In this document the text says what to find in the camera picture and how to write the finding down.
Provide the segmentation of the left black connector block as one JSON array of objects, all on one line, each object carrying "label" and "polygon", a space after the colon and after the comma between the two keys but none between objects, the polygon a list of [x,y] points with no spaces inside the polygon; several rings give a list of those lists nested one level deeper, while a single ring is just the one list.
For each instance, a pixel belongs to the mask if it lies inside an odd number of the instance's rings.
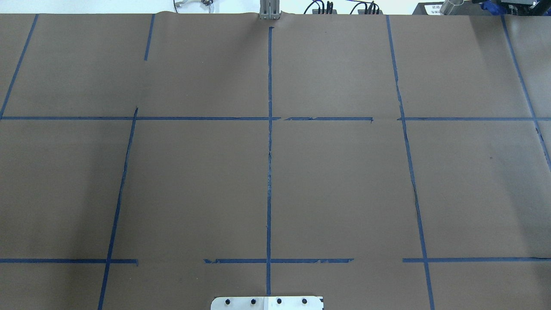
[{"label": "left black connector block", "polygon": [[337,11],[334,7],[334,2],[330,0],[312,0],[305,8],[303,14],[332,15],[337,14]]}]

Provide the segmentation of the metal cup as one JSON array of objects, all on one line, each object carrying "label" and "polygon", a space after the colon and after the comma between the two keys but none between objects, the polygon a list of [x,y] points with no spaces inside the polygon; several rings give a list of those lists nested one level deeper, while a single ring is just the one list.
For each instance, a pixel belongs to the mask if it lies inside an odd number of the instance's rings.
[{"label": "metal cup", "polygon": [[445,0],[440,7],[440,14],[457,15],[464,4],[464,0]]}]

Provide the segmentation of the aluminium frame post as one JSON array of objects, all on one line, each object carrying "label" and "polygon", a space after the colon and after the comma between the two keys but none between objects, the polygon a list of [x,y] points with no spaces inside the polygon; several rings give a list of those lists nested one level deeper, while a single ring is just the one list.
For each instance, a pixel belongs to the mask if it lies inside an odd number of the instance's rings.
[{"label": "aluminium frame post", "polygon": [[280,0],[260,0],[260,20],[278,20],[281,18]]}]

